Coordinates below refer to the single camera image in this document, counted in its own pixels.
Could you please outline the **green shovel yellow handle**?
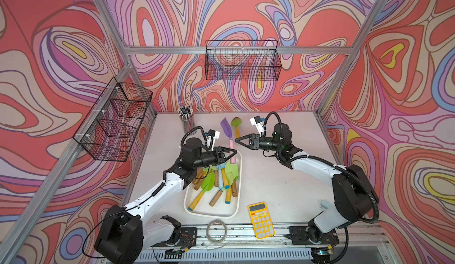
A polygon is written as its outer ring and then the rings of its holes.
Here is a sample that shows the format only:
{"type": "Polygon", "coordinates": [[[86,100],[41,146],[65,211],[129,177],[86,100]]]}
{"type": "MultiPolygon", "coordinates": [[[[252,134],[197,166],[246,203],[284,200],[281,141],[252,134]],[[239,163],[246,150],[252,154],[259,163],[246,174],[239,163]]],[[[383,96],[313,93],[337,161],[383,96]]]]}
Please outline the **green shovel yellow handle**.
{"type": "Polygon", "coordinates": [[[242,120],[239,117],[234,117],[231,121],[231,126],[235,129],[235,137],[239,138],[240,135],[240,130],[239,126],[242,124],[242,120]]]}

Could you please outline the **light blue shovel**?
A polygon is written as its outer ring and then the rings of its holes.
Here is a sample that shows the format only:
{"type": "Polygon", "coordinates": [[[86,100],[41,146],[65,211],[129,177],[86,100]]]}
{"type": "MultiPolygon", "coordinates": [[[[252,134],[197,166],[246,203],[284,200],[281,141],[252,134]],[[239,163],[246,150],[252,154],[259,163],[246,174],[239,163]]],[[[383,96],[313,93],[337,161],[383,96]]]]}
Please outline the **light blue shovel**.
{"type": "Polygon", "coordinates": [[[228,179],[226,177],[225,167],[226,167],[226,163],[222,163],[222,164],[216,166],[216,168],[218,169],[218,174],[219,174],[219,177],[218,177],[219,185],[218,185],[218,187],[221,190],[228,190],[230,188],[228,179]]]}

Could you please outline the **white storage tray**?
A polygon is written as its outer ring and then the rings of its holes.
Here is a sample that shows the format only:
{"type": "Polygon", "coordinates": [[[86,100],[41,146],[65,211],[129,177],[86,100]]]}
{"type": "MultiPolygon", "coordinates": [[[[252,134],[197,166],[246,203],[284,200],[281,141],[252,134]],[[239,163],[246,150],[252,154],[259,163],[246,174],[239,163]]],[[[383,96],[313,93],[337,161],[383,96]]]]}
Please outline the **white storage tray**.
{"type": "Polygon", "coordinates": [[[219,218],[219,219],[230,219],[237,215],[240,206],[241,193],[242,193],[242,178],[243,178],[243,156],[240,151],[237,155],[237,164],[239,167],[239,177],[236,179],[236,185],[238,190],[237,196],[231,197],[231,203],[227,204],[225,202],[227,190],[223,190],[220,198],[215,202],[213,206],[210,205],[212,199],[220,191],[218,187],[213,187],[210,191],[205,192],[201,196],[201,200],[196,205],[193,210],[190,210],[189,207],[192,202],[202,193],[202,189],[199,188],[195,190],[195,184],[190,184],[186,189],[185,198],[183,201],[183,208],[186,213],[198,217],[206,218],[219,218]]]}

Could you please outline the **yellow calculator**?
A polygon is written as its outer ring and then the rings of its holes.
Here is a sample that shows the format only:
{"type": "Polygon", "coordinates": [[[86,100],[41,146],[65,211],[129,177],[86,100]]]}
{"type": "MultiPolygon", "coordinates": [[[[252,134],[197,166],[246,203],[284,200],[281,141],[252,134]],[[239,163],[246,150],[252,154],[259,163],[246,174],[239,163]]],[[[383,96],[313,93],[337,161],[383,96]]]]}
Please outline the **yellow calculator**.
{"type": "Polygon", "coordinates": [[[265,202],[259,202],[248,206],[248,212],[252,222],[255,237],[258,240],[271,238],[275,235],[275,229],[265,202]]]}

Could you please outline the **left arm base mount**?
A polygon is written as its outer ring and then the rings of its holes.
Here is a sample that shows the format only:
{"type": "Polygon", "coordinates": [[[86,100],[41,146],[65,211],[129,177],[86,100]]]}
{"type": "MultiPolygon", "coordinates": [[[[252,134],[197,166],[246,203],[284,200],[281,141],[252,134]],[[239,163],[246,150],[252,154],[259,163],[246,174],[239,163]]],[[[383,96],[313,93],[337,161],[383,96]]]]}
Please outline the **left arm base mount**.
{"type": "Polygon", "coordinates": [[[155,247],[178,247],[180,249],[189,249],[197,243],[197,227],[181,227],[180,232],[173,234],[167,241],[162,241],[155,247]]]}

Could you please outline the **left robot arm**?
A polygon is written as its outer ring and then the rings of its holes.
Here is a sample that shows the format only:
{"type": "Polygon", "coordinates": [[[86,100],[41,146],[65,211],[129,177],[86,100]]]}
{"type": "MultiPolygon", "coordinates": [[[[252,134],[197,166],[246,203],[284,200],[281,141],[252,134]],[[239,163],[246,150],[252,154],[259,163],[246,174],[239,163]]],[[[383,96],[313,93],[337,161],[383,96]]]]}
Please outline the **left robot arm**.
{"type": "Polygon", "coordinates": [[[150,219],[173,196],[185,190],[199,168],[218,166],[235,157],[227,147],[210,148],[198,138],[180,147],[180,155],[163,172],[162,181],[124,207],[112,206],[100,222],[94,249],[114,264],[132,264],[143,249],[157,244],[175,245],[182,239],[181,223],[169,215],[150,223],[150,219]]]}

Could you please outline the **metal pen cup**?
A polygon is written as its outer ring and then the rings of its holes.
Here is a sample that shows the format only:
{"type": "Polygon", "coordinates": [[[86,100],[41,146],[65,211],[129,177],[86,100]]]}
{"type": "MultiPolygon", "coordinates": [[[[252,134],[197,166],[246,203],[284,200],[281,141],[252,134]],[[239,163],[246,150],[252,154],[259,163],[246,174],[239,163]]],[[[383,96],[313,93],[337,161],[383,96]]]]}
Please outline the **metal pen cup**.
{"type": "Polygon", "coordinates": [[[181,106],[178,109],[178,114],[182,122],[184,132],[189,133],[194,127],[194,111],[191,106],[181,106]]]}

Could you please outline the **purple shovel pink handle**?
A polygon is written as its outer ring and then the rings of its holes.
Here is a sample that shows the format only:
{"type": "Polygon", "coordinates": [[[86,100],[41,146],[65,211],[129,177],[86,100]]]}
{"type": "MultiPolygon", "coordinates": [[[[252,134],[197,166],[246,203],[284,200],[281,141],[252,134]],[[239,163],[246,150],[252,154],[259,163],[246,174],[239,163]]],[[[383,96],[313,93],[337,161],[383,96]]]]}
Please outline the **purple shovel pink handle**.
{"type": "Polygon", "coordinates": [[[229,139],[229,147],[230,147],[230,149],[234,150],[235,146],[234,146],[234,140],[233,140],[233,133],[232,133],[231,125],[229,124],[229,122],[227,121],[226,118],[224,118],[221,121],[220,125],[222,127],[223,132],[225,133],[225,135],[229,139]]]}

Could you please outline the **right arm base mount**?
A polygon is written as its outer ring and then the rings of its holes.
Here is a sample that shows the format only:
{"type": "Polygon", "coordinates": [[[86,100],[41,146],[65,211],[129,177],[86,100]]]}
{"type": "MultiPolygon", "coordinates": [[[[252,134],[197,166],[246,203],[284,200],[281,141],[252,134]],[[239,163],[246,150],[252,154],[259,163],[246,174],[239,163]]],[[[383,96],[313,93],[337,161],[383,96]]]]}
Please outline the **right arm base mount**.
{"type": "Polygon", "coordinates": [[[340,243],[335,230],[322,233],[312,226],[290,226],[285,238],[291,240],[292,245],[336,246],[340,243]]]}

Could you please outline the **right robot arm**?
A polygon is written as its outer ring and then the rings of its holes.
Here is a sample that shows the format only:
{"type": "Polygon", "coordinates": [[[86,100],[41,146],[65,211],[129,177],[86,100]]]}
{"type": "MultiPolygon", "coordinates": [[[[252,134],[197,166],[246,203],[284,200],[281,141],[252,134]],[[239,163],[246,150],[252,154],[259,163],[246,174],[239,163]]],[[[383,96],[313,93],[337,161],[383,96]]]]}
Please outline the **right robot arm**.
{"type": "Polygon", "coordinates": [[[326,183],[333,191],[334,203],[308,222],[306,234],[314,243],[336,228],[362,221],[379,220],[379,197],[363,169],[357,165],[336,165],[305,153],[292,143],[286,124],[277,124],[271,137],[249,134],[235,140],[250,150],[273,151],[278,162],[291,170],[301,171],[326,183]]]}

